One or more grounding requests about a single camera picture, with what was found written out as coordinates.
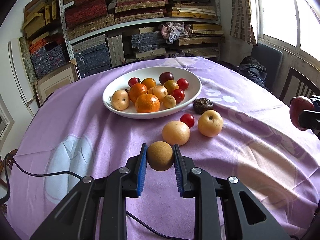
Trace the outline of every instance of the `red fruit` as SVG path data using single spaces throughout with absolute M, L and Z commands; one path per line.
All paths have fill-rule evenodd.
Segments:
M 128 82 L 128 85 L 129 85 L 129 87 L 132 87 L 136 83 L 141 83 L 139 78 L 130 78 L 129 82 Z
M 195 118 L 192 114 L 184 114 L 180 118 L 180 122 L 184 122 L 189 128 L 195 125 Z
M 301 127 L 299 124 L 299 115 L 303 110 L 311 110 L 314 111 L 315 107 L 312 101 L 307 97 L 297 97 L 294 98 L 290 103 L 290 119 L 292 124 L 301 131 L 308 130 L 308 128 Z
M 170 72 L 163 72 L 159 76 L 159 81 L 160 81 L 161 85 L 163 85 L 168 80 L 173 80 L 173 75 Z
M 189 86 L 189 82 L 184 78 L 178 79 L 177 84 L 178 84 L 179 88 L 182 90 L 186 90 Z
M 174 97 L 177 103 L 180 103 L 184 100 L 184 92 L 181 89 L 175 89 L 172 92 L 172 96 Z

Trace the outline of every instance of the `blue gripper pad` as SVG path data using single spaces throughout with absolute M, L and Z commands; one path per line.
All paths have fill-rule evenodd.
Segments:
M 180 196 L 182 197 L 184 193 L 184 188 L 183 188 L 183 175 L 182 175 L 182 168 L 180 165 L 180 160 L 179 160 L 179 154 L 180 151 L 178 152 L 177 147 L 179 149 L 178 145 L 173 146 L 173 154 L 174 154 L 174 171 L 176 173 L 176 179 L 177 179 L 177 185 L 178 185 L 178 191 L 180 192 Z
M 142 145 L 138 162 L 139 162 L 139 160 L 140 160 L 140 166 L 139 166 L 139 171 L 137 174 L 137 178 L 138 178 L 137 179 L 137 194 L 138 194 L 138 196 L 141 196 L 141 193 L 143 191 L 143 186 L 144 186 L 144 179 L 146 177 L 146 170 L 147 170 L 147 145 L 145 143 Z

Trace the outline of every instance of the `tablecloth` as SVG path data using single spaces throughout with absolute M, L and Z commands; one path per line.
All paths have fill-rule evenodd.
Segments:
M 182 154 L 212 176 L 238 177 L 290 235 L 301 236 L 319 202 L 319 140 L 311 130 L 296 129 L 289 108 L 268 91 L 201 57 L 133 63 L 57 90 L 31 122 L 16 161 L 32 173 L 71 170 L 96 179 L 124 166 L 139 154 L 142 143 L 162 140 L 163 126 L 184 113 L 194 114 L 192 104 L 167 117 L 134 120 L 110 112 L 102 102 L 111 81 L 149 66 L 196 74 L 202 83 L 199 97 L 212 100 L 223 117 L 223 129 L 214 138 L 192 127 Z M 194 116 L 197 122 L 199 115 Z M 68 175 L 34 178 L 14 166 L 10 182 L 8 220 L 25 240 L 78 180 Z M 188 239 L 193 238 L 194 202 L 180 197 L 173 167 L 157 172 L 149 166 L 142 196 L 126 201 L 127 210 L 155 230 Z M 160 239 L 128 217 L 127 233 L 129 240 Z

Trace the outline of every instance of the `curtain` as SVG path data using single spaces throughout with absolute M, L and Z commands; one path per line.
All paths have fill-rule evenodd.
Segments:
M 232 0 L 232 16 L 230 35 L 257 45 L 251 22 L 249 0 Z

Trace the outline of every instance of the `plate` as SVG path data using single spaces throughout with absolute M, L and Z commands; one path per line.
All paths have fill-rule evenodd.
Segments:
M 180 78 L 185 78 L 189 82 L 189 87 L 184 91 L 185 98 L 182 102 L 177 104 L 175 107 L 166 109 L 163 104 L 161 104 L 158 112 L 152 113 L 142 113 L 138 114 L 134 104 L 130 102 L 130 105 L 127 109 L 123 111 L 118 111 L 114 109 L 111 105 L 111 98 L 115 91 L 119 89 L 130 89 L 128 86 L 128 81 L 132 77 L 137 77 L 141 81 L 145 78 L 153 78 L 156 81 L 157 85 L 161 85 L 159 82 L 159 76 L 163 72 L 171 72 L 174 76 L 174 80 L 177 81 Z M 120 116 L 132 118 L 132 119 L 153 119 L 163 116 L 168 116 L 174 114 L 192 103 L 201 92 L 201 82 L 200 79 L 193 74 L 192 72 L 185 70 L 183 68 L 177 67 L 166 67 L 166 66 L 157 66 L 157 67 L 148 67 L 138 69 L 132 72 L 129 72 L 117 79 L 113 80 L 104 90 L 102 100 L 104 105 L 113 113 L 116 113 Z

